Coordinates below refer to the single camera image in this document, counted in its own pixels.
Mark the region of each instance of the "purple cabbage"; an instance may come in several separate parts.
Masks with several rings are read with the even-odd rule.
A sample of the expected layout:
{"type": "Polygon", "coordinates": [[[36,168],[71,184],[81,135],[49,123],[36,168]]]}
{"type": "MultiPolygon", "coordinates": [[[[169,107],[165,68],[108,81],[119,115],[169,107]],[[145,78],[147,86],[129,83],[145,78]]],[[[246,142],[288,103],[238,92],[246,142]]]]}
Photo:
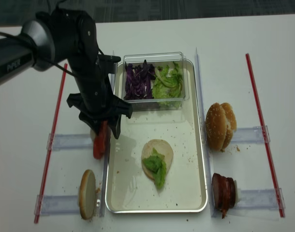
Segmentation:
{"type": "Polygon", "coordinates": [[[151,80],[155,80],[155,67],[147,64],[133,68],[132,64],[125,64],[126,69],[126,95],[124,100],[152,99],[151,80]]]}

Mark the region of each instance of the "clear plastic container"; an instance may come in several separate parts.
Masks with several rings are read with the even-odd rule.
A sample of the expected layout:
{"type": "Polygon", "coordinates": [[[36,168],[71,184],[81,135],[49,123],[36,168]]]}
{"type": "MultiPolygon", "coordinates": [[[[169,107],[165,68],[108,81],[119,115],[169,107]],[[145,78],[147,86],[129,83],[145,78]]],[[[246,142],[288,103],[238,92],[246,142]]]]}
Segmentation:
{"type": "MultiPolygon", "coordinates": [[[[178,98],[163,98],[163,99],[140,99],[140,100],[126,100],[126,102],[133,105],[134,111],[146,111],[146,110],[172,110],[181,108],[182,102],[188,99],[188,83],[187,83],[187,71],[183,54],[181,52],[173,53],[159,53],[159,54],[147,54],[147,55],[128,55],[124,56],[124,65],[132,64],[133,67],[143,65],[144,60],[147,64],[153,64],[155,68],[158,66],[165,67],[169,66],[169,71],[174,68],[173,61],[179,65],[180,72],[182,74],[182,91],[181,96],[178,98]]],[[[123,87],[122,87],[122,98],[126,96],[125,85],[126,85],[127,73],[124,68],[123,72],[123,87]]],[[[151,88],[153,89],[154,81],[151,81],[151,88]]]]}

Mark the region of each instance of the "top bun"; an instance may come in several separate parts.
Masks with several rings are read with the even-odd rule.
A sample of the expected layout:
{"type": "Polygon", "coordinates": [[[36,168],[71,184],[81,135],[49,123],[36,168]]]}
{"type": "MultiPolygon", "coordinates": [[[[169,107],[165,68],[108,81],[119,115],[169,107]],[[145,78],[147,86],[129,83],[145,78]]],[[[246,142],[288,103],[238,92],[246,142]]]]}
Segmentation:
{"type": "Polygon", "coordinates": [[[209,147],[220,151],[226,148],[236,131],[236,117],[229,103],[211,105],[206,114],[206,135],[209,147]]]}

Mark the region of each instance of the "green lettuce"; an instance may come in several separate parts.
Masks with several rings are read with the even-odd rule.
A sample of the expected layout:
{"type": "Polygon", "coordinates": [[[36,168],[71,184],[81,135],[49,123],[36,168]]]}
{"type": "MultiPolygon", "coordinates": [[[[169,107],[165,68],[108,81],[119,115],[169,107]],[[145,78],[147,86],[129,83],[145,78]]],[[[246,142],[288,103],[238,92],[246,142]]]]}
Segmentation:
{"type": "MultiPolygon", "coordinates": [[[[155,82],[152,89],[152,96],[155,99],[179,98],[181,97],[183,78],[179,65],[175,62],[174,69],[169,73],[169,66],[165,68],[158,67],[155,69],[155,82]]],[[[172,102],[160,102],[163,105],[170,105],[172,102]]],[[[174,102],[175,107],[179,107],[180,101],[174,102]]]]}
{"type": "Polygon", "coordinates": [[[167,172],[164,155],[158,153],[157,150],[153,148],[151,156],[143,159],[142,162],[144,166],[152,172],[156,188],[161,189],[165,183],[167,172]]]}

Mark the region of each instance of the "metal tray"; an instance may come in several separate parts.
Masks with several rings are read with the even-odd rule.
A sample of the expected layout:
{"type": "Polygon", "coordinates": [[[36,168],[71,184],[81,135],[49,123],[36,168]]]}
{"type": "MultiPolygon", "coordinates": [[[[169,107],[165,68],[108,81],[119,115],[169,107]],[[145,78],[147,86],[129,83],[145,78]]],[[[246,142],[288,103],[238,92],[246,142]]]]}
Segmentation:
{"type": "MultiPolygon", "coordinates": [[[[200,212],[207,204],[207,183],[199,130],[193,64],[187,60],[189,98],[176,110],[134,112],[122,117],[121,135],[111,136],[105,202],[113,213],[200,212]],[[151,139],[164,139],[174,151],[165,186],[157,191],[144,174],[141,152],[151,139]]],[[[122,95],[123,65],[115,94],[122,95]]]]}

